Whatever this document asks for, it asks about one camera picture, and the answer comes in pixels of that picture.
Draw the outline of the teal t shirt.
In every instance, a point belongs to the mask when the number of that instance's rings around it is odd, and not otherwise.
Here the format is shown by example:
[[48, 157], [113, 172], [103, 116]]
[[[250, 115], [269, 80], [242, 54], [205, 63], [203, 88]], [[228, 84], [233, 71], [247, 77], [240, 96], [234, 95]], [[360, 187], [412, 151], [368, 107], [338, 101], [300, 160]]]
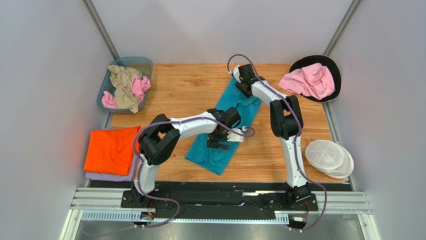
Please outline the teal t shirt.
[[[262, 101], [253, 96], [247, 98], [236, 88], [235, 83], [237, 83], [237, 80], [232, 77], [215, 108], [218, 110], [227, 110], [230, 107], [234, 107], [241, 116], [241, 122], [236, 127], [251, 126]], [[230, 142], [228, 150], [216, 149], [208, 148], [207, 140], [207, 134], [198, 135], [185, 155], [185, 159], [212, 173], [221, 175], [240, 144], [238, 142]]]

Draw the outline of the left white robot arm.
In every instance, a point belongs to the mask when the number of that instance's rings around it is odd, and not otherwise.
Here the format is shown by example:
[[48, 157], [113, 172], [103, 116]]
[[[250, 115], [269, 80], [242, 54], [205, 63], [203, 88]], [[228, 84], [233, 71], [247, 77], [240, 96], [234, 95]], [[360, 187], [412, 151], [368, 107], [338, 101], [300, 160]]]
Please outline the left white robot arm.
[[133, 140], [132, 147], [140, 167], [131, 189], [123, 192], [121, 207], [146, 208], [157, 199], [152, 192], [160, 166], [172, 156], [179, 141], [205, 134], [208, 148], [229, 150], [231, 143], [242, 143], [245, 139], [249, 128], [241, 122], [234, 107], [227, 110], [211, 108], [184, 118], [168, 118], [165, 114], [156, 116], [137, 132]]

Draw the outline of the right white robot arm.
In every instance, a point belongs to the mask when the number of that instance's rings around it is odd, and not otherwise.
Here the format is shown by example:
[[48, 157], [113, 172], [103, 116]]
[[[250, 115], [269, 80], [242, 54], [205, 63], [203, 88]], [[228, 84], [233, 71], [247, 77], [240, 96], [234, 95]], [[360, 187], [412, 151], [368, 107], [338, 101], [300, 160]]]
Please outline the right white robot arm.
[[286, 164], [284, 202], [292, 209], [304, 206], [311, 197], [311, 188], [303, 164], [300, 138], [303, 118], [298, 98], [277, 91], [257, 76], [250, 64], [237, 65], [231, 73], [240, 92], [269, 106], [271, 130], [281, 143]]

